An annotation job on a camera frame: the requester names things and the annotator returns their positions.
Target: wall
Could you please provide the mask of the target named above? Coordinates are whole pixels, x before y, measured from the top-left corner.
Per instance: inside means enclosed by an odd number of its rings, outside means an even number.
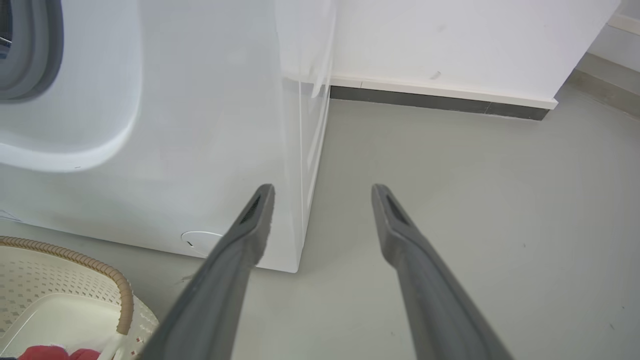
[[[589,53],[640,72],[639,33],[640,0],[628,0],[618,8],[609,25],[602,29],[591,44]]]
[[[619,2],[342,0],[333,75],[549,101]]]

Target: laundry basket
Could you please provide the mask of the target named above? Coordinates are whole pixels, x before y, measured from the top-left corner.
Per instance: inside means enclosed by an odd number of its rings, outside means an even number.
[[[135,359],[158,321],[127,279],[63,247],[0,236],[0,357],[33,345]]]

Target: white washing machine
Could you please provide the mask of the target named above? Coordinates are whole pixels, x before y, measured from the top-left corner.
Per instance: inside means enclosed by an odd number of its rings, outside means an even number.
[[[333,0],[0,1],[0,217],[205,257],[272,183],[259,266],[297,271]]]

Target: brown wrapped handle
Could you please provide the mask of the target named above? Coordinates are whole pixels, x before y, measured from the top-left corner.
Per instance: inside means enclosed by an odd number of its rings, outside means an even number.
[[[121,272],[101,261],[90,258],[87,255],[80,254],[64,247],[51,245],[35,240],[11,238],[9,236],[0,236],[0,246],[17,247],[31,251],[42,252],[57,256],[59,258],[72,261],[78,265],[82,265],[102,275],[109,277],[118,286],[120,290],[120,319],[116,332],[127,335],[133,320],[133,292],[127,278]]]

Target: floor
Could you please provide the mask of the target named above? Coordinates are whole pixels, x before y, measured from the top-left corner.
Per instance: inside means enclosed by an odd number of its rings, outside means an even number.
[[[640,122],[572,88],[557,100],[542,122],[332,101],[300,271],[252,273],[234,359],[415,358],[373,183],[515,359],[636,359]],[[201,263],[6,221],[0,233],[119,268],[159,318]]]

